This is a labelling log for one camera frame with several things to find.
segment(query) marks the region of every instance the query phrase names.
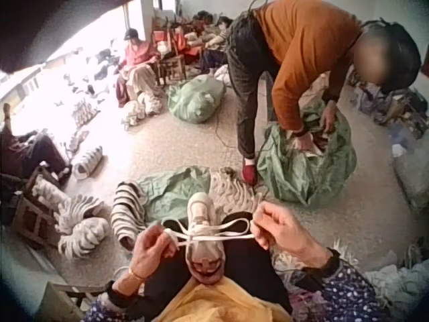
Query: shoe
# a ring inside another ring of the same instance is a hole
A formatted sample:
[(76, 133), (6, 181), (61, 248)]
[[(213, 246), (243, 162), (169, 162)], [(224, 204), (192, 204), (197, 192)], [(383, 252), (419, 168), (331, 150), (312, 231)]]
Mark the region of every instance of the shoe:
[(256, 164), (246, 165), (243, 159), (243, 171), (242, 171), (243, 179), (246, 183), (251, 186), (254, 186), (257, 182), (257, 171)]
[[(213, 200), (206, 193), (196, 193), (188, 202), (188, 235), (216, 236), (210, 229), (219, 225)], [(195, 241), (186, 245), (186, 263), (197, 281), (213, 285), (221, 280), (225, 270), (225, 250), (222, 241)]]

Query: red shoe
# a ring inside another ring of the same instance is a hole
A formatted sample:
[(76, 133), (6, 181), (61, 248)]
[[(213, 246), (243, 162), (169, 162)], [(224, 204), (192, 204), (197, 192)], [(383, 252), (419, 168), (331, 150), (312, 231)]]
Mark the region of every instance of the red shoe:
[(243, 179), (246, 183), (254, 186), (257, 182), (256, 164), (246, 165), (243, 160)]

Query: person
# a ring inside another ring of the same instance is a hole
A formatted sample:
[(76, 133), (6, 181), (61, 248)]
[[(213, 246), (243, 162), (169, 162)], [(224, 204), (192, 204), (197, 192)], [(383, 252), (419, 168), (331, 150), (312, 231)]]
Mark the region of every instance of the person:
[[(1, 173), (19, 178), (29, 178), (43, 161), (55, 172), (63, 183), (70, 174), (72, 166), (67, 164), (55, 144), (45, 134), (32, 131), (24, 136), (14, 136), (11, 129), (10, 105), (3, 105), (5, 125), (0, 133), (1, 138)], [(32, 137), (34, 142), (26, 144)]]
[(227, 54), (227, 30), (233, 20), (220, 16), (217, 25), (221, 33), (205, 44), (206, 50), (202, 53), (200, 67), (202, 74), (214, 74), (215, 68), (228, 63)]
[[(129, 28), (125, 32), (124, 40), (127, 41), (125, 57), (119, 63), (115, 73), (119, 73), (116, 82), (116, 98), (119, 107), (122, 108), (130, 100), (136, 100), (143, 91), (150, 91), (155, 96), (159, 94), (156, 85), (156, 76), (149, 66), (160, 58), (160, 53), (153, 48), (151, 42), (139, 39), (136, 29)], [(133, 88), (133, 95), (127, 90), (127, 83)]]
[[(207, 216), (208, 207), (195, 217)], [(178, 231), (179, 225), (150, 226), (137, 237), (128, 272), (108, 283), (83, 321), (292, 321), (288, 290), (271, 265), (268, 249), (274, 244), (306, 266), (300, 286), (321, 292), (323, 321), (383, 321), (367, 280), (338, 252), (318, 243), (289, 209), (263, 202), (253, 215), (231, 214), (223, 221), (233, 224), (224, 235), (247, 230), (244, 222), (234, 223), (237, 219), (251, 221), (254, 238), (223, 241), (225, 263), (219, 267), (224, 274), (204, 284), (192, 272), (197, 267), (186, 267), (188, 252), (178, 250), (165, 230)], [(202, 259), (204, 265), (210, 263)], [(203, 278), (219, 271), (202, 269)], [(143, 297), (136, 295), (142, 284)]]
[(266, 3), (249, 8), (233, 22), (227, 49), (231, 83), (239, 98), (237, 137), (243, 178), (251, 185), (257, 182), (253, 135), (263, 72), (274, 80), (271, 95), (281, 128), (294, 132), (297, 149), (312, 151), (314, 143), (300, 117), (298, 101), (320, 74), (330, 71), (321, 115), (321, 126), (330, 132), (352, 63), (365, 81), (382, 85), (385, 91), (410, 86), (420, 68), (416, 43), (397, 23), (362, 24), (320, 0)]

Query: yellow cloth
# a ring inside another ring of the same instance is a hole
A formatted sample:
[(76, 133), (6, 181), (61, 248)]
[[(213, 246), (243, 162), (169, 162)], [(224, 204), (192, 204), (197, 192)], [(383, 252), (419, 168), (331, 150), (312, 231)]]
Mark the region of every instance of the yellow cloth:
[(191, 278), (161, 315), (159, 322), (292, 321), (279, 305), (252, 297), (227, 277), (214, 286)]

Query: floor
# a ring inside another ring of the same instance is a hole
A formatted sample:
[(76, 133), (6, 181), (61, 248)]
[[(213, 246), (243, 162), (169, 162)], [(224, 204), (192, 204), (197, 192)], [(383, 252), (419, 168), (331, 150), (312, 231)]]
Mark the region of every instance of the floor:
[[(339, 107), (352, 128), (358, 155), (356, 171), (330, 205), (317, 210), (290, 207), (322, 243), (332, 245), (339, 238), (348, 244), (359, 260), (359, 267), (366, 270), (389, 250), (400, 257), (408, 244), (422, 233), (424, 225), (411, 215), (396, 181), (385, 129), (350, 106), (351, 93), (351, 89), (344, 90)], [(267, 126), (263, 83), (258, 99), (255, 137), (260, 148)], [(109, 206), (120, 180), (138, 179), (183, 165), (238, 169), (241, 157), (236, 149), (236, 104), (235, 95), (229, 89), (219, 112), (205, 124), (187, 124), (164, 112), (125, 131), (115, 102), (106, 102), (91, 122), (90, 134), (81, 147), (84, 150), (102, 145), (105, 159), (92, 178), (82, 182), (71, 178), (66, 193), (93, 195)], [(48, 258), (69, 284), (96, 286), (106, 283), (116, 269), (126, 265), (129, 254), (110, 235), (88, 259), (68, 261), (54, 250), (48, 252)]]

